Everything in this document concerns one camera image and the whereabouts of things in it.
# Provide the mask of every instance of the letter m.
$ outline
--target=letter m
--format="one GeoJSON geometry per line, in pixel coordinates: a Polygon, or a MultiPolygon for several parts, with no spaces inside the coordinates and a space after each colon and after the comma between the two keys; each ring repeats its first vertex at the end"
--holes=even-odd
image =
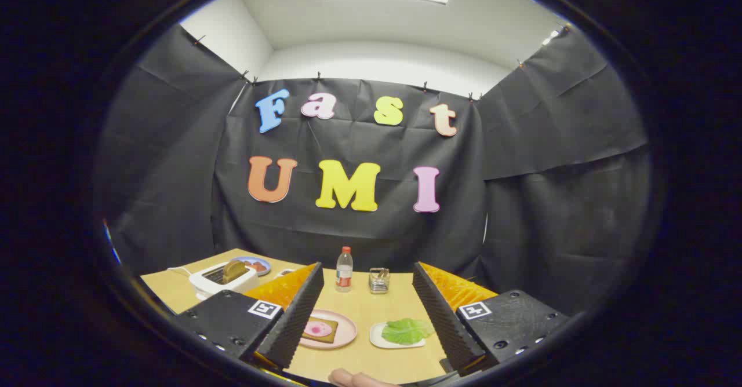
{"type": "Polygon", "coordinates": [[[354,194],[355,200],[350,204],[353,210],[373,212],[379,207],[374,201],[374,190],[376,175],[381,167],[376,163],[361,163],[350,180],[345,175],[343,165],[337,160],[323,160],[320,162],[320,169],[323,171],[322,192],[317,199],[317,207],[334,208],[333,191],[343,209],[348,206],[354,194]]]}

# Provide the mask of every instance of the black cloth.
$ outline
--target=black cloth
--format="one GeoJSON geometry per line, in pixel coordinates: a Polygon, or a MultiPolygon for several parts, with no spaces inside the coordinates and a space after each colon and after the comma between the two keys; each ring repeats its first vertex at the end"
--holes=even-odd
{"type": "Polygon", "coordinates": [[[212,177],[245,82],[179,25],[132,67],[101,133],[96,186],[123,264],[140,275],[211,257],[212,177]]]}
{"type": "Polygon", "coordinates": [[[243,248],[356,270],[425,261],[498,291],[522,289],[565,313],[594,302],[636,255],[651,148],[631,93],[575,28],[562,31],[479,101],[376,81],[268,81],[239,74],[182,28],[134,67],[111,108],[98,182],[122,261],[137,274],[243,248]],[[255,103],[289,91],[281,125],[259,133],[255,103]],[[308,118],[308,96],[337,97],[308,118]],[[239,96],[234,109],[234,100],[239,96]],[[403,101],[396,126],[374,121],[381,96],[403,101]],[[430,107],[456,112],[453,137],[430,107]],[[249,195],[249,158],[297,160],[276,203],[249,195]],[[321,160],[351,176],[378,163],[374,212],[316,207],[321,160]],[[436,213],[417,213],[415,167],[436,167],[436,213]],[[487,223],[486,239],[483,232],[487,223]]]}
{"type": "Polygon", "coordinates": [[[576,28],[552,38],[477,107],[485,180],[591,162],[647,142],[631,93],[576,28]]]}
{"type": "Polygon", "coordinates": [[[477,107],[488,199],[477,267],[497,291],[584,310],[641,254],[652,153],[631,92],[570,27],[477,107]]]}
{"type": "Polygon", "coordinates": [[[414,261],[448,270],[471,263],[482,244],[485,186],[482,181],[482,128],[469,99],[443,92],[377,81],[322,79],[257,83],[244,91],[226,118],[215,169],[214,217],[220,250],[243,248],[279,260],[322,261],[334,268],[341,247],[352,247],[356,270],[386,266],[409,271],[414,261]],[[285,100],[281,125],[258,133],[255,103],[281,89],[285,100]],[[337,97],[334,117],[323,120],[300,114],[308,96],[328,92],[337,97]],[[399,125],[374,121],[376,100],[399,97],[399,125]],[[447,104],[456,112],[453,137],[438,134],[431,107],[447,104]],[[276,203],[248,194],[249,158],[271,158],[265,188],[278,182],[278,158],[297,160],[289,192],[276,203]],[[350,178],[360,163],[376,163],[376,212],[320,208],[322,160],[339,160],[350,178]],[[440,211],[417,213],[415,167],[435,167],[440,211]]]}

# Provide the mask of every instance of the blue letter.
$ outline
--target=blue letter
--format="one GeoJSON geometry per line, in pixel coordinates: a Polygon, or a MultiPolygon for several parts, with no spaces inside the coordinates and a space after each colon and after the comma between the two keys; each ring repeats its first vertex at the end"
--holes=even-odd
{"type": "Polygon", "coordinates": [[[260,133],[266,133],[281,124],[281,120],[275,114],[283,115],[283,100],[281,99],[287,97],[289,97],[289,91],[281,89],[265,99],[258,100],[255,107],[260,110],[260,133]]]}

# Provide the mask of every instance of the finger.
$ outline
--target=finger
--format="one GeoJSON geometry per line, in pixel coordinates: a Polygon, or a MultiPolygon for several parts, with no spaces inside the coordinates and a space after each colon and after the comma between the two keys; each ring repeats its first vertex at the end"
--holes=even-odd
{"type": "Polygon", "coordinates": [[[327,379],[331,384],[339,385],[339,387],[353,387],[353,374],[343,368],[332,370],[327,379]]]}
{"type": "Polygon", "coordinates": [[[396,384],[388,384],[388,382],[379,381],[373,377],[369,377],[366,374],[359,372],[353,376],[353,387],[399,387],[396,384]]]}

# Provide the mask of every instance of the water bottle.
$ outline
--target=water bottle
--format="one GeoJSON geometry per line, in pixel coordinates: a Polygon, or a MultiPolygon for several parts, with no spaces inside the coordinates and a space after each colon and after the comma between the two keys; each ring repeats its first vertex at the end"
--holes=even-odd
{"type": "Polygon", "coordinates": [[[353,257],[350,257],[350,247],[343,247],[343,252],[337,258],[336,270],[334,287],[337,291],[350,291],[350,277],[353,276],[353,257]]]}

